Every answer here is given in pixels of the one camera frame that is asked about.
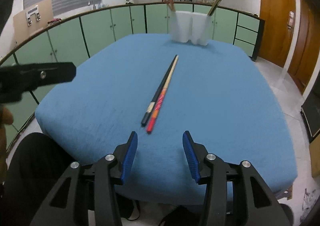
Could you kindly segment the person's left hand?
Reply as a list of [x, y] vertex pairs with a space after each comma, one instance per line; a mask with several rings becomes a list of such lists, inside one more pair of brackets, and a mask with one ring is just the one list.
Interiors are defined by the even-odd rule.
[[1, 105], [1, 134], [0, 134], [0, 183], [5, 181], [8, 166], [6, 163], [7, 158], [7, 136], [6, 125], [12, 125], [14, 118], [12, 113], [3, 105]]

